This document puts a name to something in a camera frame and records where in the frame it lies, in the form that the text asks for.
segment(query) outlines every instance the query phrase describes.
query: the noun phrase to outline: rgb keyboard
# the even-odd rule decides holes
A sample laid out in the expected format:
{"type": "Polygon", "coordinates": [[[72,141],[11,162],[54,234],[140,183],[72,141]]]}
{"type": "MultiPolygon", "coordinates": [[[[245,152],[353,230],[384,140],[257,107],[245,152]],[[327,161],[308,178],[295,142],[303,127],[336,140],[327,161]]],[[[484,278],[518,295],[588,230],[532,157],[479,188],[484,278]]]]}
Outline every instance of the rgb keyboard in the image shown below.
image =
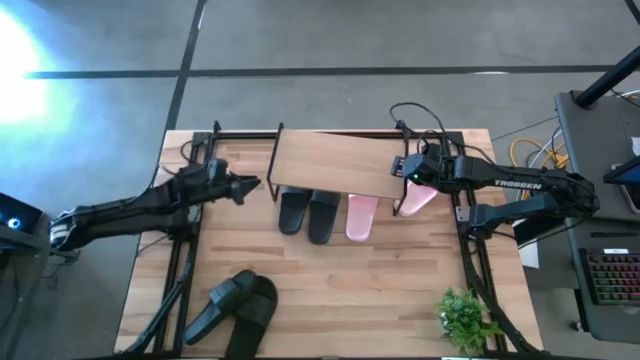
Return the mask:
{"type": "Polygon", "coordinates": [[[640,250],[580,249],[580,256],[595,304],[640,305],[640,250]]]}

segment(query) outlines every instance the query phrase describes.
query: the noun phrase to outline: potted plant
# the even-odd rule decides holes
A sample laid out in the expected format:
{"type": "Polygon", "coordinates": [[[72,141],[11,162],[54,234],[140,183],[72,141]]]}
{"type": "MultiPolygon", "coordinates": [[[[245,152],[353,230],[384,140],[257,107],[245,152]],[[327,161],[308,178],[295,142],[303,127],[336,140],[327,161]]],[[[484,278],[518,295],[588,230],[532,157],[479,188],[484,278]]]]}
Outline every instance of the potted plant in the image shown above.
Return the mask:
{"type": "Polygon", "coordinates": [[[436,307],[445,330],[443,337],[465,356],[482,354],[487,337],[502,334],[497,323],[484,321],[482,314],[489,309],[470,290],[456,294],[449,288],[436,307]]]}

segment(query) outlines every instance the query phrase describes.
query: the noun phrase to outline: black metal frame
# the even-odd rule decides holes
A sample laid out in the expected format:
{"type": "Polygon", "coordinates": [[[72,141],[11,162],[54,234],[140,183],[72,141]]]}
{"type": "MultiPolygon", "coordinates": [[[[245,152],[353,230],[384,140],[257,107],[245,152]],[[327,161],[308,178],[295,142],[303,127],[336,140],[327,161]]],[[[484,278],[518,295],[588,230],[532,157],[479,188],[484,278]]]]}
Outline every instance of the black metal frame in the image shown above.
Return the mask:
{"type": "Polygon", "coordinates": [[[579,94],[574,93],[576,105],[583,109],[590,109],[599,98],[636,71],[638,66],[640,66],[640,46],[591,84],[587,90],[579,94]]]}
{"type": "MultiPolygon", "coordinates": [[[[273,160],[276,156],[276,152],[277,152],[277,147],[278,147],[278,140],[279,140],[279,135],[282,132],[282,129],[284,129],[284,124],[280,123],[278,130],[275,132],[223,132],[220,131],[220,126],[218,124],[218,122],[216,121],[215,125],[214,125],[214,133],[215,135],[213,136],[214,140],[219,140],[219,141],[223,141],[223,140],[249,140],[249,139],[274,139],[274,150],[272,152],[271,155],[271,161],[269,164],[269,170],[268,170],[268,175],[267,175],[267,183],[269,185],[269,190],[271,192],[271,196],[273,197],[274,200],[277,199],[278,196],[278,191],[279,191],[279,186],[276,186],[276,188],[273,188],[273,184],[271,183],[270,180],[270,175],[271,175],[271,171],[273,168],[273,160]]],[[[337,135],[348,135],[348,136],[356,136],[356,137],[367,137],[367,138],[375,138],[375,139],[398,139],[398,140],[403,140],[405,143],[405,155],[408,155],[408,151],[409,151],[409,139],[417,139],[419,134],[414,134],[414,135],[410,135],[410,136],[406,136],[404,135],[401,131],[397,131],[397,130],[389,130],[388,132],[372,132],[372,131],[356,131],[356,132],[341,132],[341,131],[327,131],[327,133],[330,134],[337,134],[337,135]]],[[[446,135],[442,134],[442,133],[427,133],[423,135],[423,138],[426,140],[432,139],[432,140],[438,140],[440,141],[441,144],[450,144],[447,140],[447,137],[452,137],[455,138],[457,141],[459,141],[460,143],[463,143],[464,138],[462,136],[462,133],[460,132],[448,132],[446,135]]],[[[215,153],[215,146],[216,146],[216,142],[214,141],[211,144],[210,150],[207,149],[207,151],[211,151],[211,153],[215,153]]],[[[447,155],[451,155],[449,146],[443,146],[443,148],[445,149],[445,153],[447,155]]],[[[198,150],[196,146],[194,146],[192,148],[192,153],[191,153],[191,158],[195,159],[195,157],[197,156],[198,150]]],[[[465,149],[462,146],[456,146],[456,150],[458,151],[459,154],[464,155],[465,154],[465,149]]],[[[468,201],[468,205],[474,205],[476,203],[475,200],[475,194],[473,191],[468,191],[466,193],[467,195],[467,201],[468,201]]],[[[452,205],[454,206],[454,209],[456,206],[460,206],[461,205],[461,199],[459,195],[452,195],[451,196],[451,201],[452,201],[452,205]]],[[[198,222],[196,230],[196,235],[199,235],[199,230],[200,230],[200,226],[201,226],[201,222],[198,222]]],[[[458,220],[456,219],[456,227],[458,229],[458,238],[460,241],[460,247],[461,247],[461,251],[463,254],[463,259],[462,259],[462,263],[463,266],[465,266],[465,264],[468,264],[468,261],[465,261],[464,256],[468,256],[468,260],[470,261],[471,259],[471,251],[469,249],[469,240],[466,239],[461,231],[460,231],[460,223],[458,222],[458,220]]],[[[181,240],[177,240],[174,242],[173,244],[173,248],[171,251],[171,257],[169,260],[169,268],[167,269],[167,281],[165,283],[165,289],[164,289],[164,293],[166,296],[167,292],[169,291],[169,289],[171,289],[171,287],[173,286],[174,282],[175,282],[175,276],[178,270],[178,263],[179,263],[179,258],[180,258],[180,249],[182,247],[183,241],[181,240]]],[[[191,253],[192,251],[194,251],[194,253],[197,251],[197,246],[198,246],[198,239],[195,239],[193,241],[190,242],[189,245],[189,252],[191,253]]],[[[483,282],[488,290],[488,292],[491,294],[491,297],[495,300],[495,287],[493,284],[493,277],[491,275],[491,267],[489,265],[489,256],[487,253],[487,249],[486,246],[484,244],[484,241],[478,241],[476,242],[476,247],[477,247],[477,254],[479,256],[480,259],[480,267],[481,267],[481,273],[482,273],[482,278],[483,278],[483,282]]],[[[109,357],[104,357],[104,358],[95,358],[95,359],[167,359],[167,358],[175,358],[175,357],[179,357],[181,356],[182,353],[182,333],[184,332],[184,328],[186,325],[186,315],[187,315],[187,311],[188,311],[188,307],[189,307],[189,294],[191,293],[191,281],[193,278],[193,271],[191,272],[190,276],[189,276],[189,281],[187,282],[185,288],[184,288],[184,293],[182,294],[181,297],[181,301],[180,301],[180,307],[179,307],[179,315],[178,315],[178,323],[176,325],[176,330],[175,330],[175,334],[174,334],[174,339],[173,339],[173,343],[172,343],[172,349],[170,351],[164,350],[164,338],[166,335],[166,319],[165,319],[165,324],[162,328],[162,330],[156,335],[156,341],[154,343],[153,346],[153,351],[150,353],[144,353],[144,354],[114,354],[112,356],[109,357]]],[[[467,286],[472,289],[472,283],[469,281],[469,278],[467,277],[467,286]]],[[[496,335],[495,338],[496,341],[496,347],[497,347],[497,351],[499,352],[505,352],[507,351],[507,347],[506,347],[506,341],[504,338],[504,335],[496,335]]],[[[424,357],[424,358],[416,358],[416,359],[433,359],[433,357],[424,357]]]]}
{"type": "MultiPolygon", "coordinates": [[[[267,184],[269,186],[269,191],[271,193],[271,197],[273,199],[273,201],[277,201],[278,199],[278,193],[280,190],[280,186],[276,185],[275,189],[273,188],[273,183],[271,182],[271,173],[273,170],[273,163],[274,163],[274,159],[276,157],[277,151],[278,151],[278,143],[280,140],[280,134],[282,133],[282,130],[284,129],[284,124],[280,123],[278,125],[278,131],[276,132],[276,137],[275,137],[275,143],[274,143],[274,147],[273,147],[273,152],[271,153],[271,161],[269,163],[269,170],[267,171],[267,184]]],[[[456,146],[456,151],[458,152],[459,155],[466,155],[466,151],[464,148],[464,136],[462,135],[461,132],[447,132],[446,134],[444,133],[424,133],[422,135],[420,135],[420,133],[414,133],[414,134],[409,134],[407,132],[403,132],[400,130],[394,131],[394,130],[390,130],[389,132],[367,132],[367,131],[362,131],[362,132],[340,132],[340,131],[327,131],[326,133],[330,133],[330,134],[339,134],[339,135],[348,135],[348,136],[356,136],[356,137],[367,137],[367,138],[376,138],[376,139],[402,139],[404,141],[404,145],[405,145],[405,157],[407,157],[409,155],[409,141],[410,139],[418,139],[420,136],[422,136],[423,139],[425,140],[438,140],[440,142],[441,147],[444,149],[445,155],[450,156],[451,154],[451,149],[450,146],[454,145],[452,143],[450,143],[449,139],[454,139],[458,144],[460,145],[455,145],[456,146]]],[[[400,204],[397,207],[394,207],[393,209],[393,215],[396,216],[398,214],[398,210],[400,209],[400,207],[402,206],[402,203],[405,201],[406,196],[407,196],[407,179],[404,179],[404,189],[403,189],[403,196],[400,200],[400,204]]],[[[473,206],[476,204],[476,198],[475,198],[475,193],[473,190],[469,190],[466,192],[466,197],[467,197],[467,205],[468,206],[473,206]]],[[[452,205],[454,208],[454,211],[456,209],[456,207],[459,207],[462,205],[461,199],[460,199],[460,195],[458,194],[453,194],[451,195],[451,201],[452,201],[452,205]]],[[[457,219],[456,216],[454,216],[454,219],[456,221],[456,228],[458,230],[458,239],[460,242],[460,248],[461,248],[461,254],[462,254],[462,265],[465,268],[465,277],[466,277],[466,281],[467,281],[467,287],[469,289],[474,289],[475,286],[472,283],[471,279],[469,278],[469,274],[471,274],[471,272],[477,274],[475,267],[473,267],[473,263],[471,262],[471,250],[469,249],[469,242],[470,240],[463,235],[462,233],[462,225],[460,223],[460,221],[457,219]]],[[[495,304],[498,304],[497,301],[497,297],[496,297],[496,290],[495,290],[495,286],[493,283],[493,276],[491,274],[491,266],[489,264],[489,255],[487,252],[487,247],[486,244],[484,242],[484,240],[477,240],[475,241],[476,243],[476,249],[477,249],[477,254],[478,257],[480,259],[480,270],[482,273],[482,280],[484,283],[484,286],[486,287],[486,290],[489,294],[489,296],[491,296],[491,298],[494,300],[495,304]]],[[[492,320],[496,320],[494,318],[494,315],[492,313],[489,314],[492,320]]],[[[496,335],[495,336],[495,341],[496,341],[496,348],[498,352],[506,352],[508,351],[507,348],[507,343],[506,343],[506,339],[504,337],[504,335],[496,335]]]]}

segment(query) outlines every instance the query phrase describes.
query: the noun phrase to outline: black slipper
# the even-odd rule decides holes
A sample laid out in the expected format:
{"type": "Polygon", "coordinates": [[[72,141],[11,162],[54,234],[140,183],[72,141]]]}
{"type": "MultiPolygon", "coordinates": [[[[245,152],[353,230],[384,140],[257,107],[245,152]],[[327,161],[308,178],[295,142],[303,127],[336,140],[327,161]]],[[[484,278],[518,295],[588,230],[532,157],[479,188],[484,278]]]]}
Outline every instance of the black slipper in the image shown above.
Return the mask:
{"type": "Polygon", "coordinates": [[[309,241],[316,245],[329,242],[339,203],[340,193],[313,192],[309,201],[309,241]]]}
{"type": "Polygon", "coordinates": [[[258,285],[233,316],[236,325],[227,346],[225,359],[253,360],[267,326],[278,306],[278,291],[271,280],[258,276],[258,285]]]}
{"type": "Polygon", "coordinates": [[[258,276],[253,271],[242,270],[213,288],[209,293],[211,301],[185,329],[184,342],[193,345],[205,337],[251,295],[257,283],[258,276]]]}
{"type": "Polygon", "coordinates": [[[284,187],[280,202],[280,219],[278,226],[285,235],[294,235],[300,231],[304,212],[309,203],[311,190],[284,187]]]}

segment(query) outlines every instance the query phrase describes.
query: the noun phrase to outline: pink slide sandal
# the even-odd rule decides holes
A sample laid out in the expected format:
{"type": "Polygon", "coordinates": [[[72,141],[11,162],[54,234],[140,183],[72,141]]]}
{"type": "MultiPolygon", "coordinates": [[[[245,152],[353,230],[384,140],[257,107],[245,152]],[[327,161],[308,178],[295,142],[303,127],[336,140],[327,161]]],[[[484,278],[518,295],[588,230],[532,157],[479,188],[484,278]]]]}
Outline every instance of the pink slide sandal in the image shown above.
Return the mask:
{"type": "Polygon", "coordinates": [[[347,209],[347,237],[353,241],[365,241],[371,234],[373,215],[376,213],[378,198],[349,194],[347,209]]]}
{"type": "MultiPolygon", "coordinates": [[[[438,195],[438,191],[434,188],[409,182],[409,185],[407,185],[407,198],[404,200],[398,214],[400,216],[411,216],[422,209],[436,195],[438,195]]],[[[400,204],[400,200],[396,200],[393,203],[397,207],[400,204]]]]}

